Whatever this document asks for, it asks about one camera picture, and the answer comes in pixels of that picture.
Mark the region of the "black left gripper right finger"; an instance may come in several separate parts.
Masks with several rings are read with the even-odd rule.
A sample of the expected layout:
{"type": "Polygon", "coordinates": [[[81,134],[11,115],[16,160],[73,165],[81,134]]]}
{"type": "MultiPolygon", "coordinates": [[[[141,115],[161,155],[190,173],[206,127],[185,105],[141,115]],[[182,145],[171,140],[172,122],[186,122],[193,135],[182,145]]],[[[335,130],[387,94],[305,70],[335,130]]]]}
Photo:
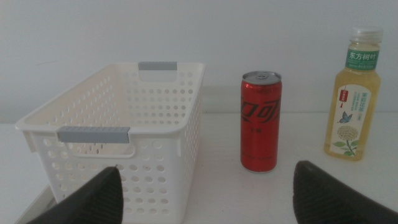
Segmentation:
{"type": "Polygon", "coordinates": [[[397,212],[357,192],[309,161],[296,164],[293,191],[298,223],[397,223],[397,212]]]}

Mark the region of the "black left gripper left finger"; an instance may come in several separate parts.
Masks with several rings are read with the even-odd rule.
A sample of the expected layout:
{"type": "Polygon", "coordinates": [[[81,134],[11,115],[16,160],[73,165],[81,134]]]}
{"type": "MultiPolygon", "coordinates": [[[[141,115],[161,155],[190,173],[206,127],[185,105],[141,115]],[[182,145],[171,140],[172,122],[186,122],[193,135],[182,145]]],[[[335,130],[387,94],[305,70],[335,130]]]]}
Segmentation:
{"type": "Polygon", "coordinates": [[[124,199],[121,176],[107,167],[62,202],[30,222],[33,224],[121,224],[124,199]]]}

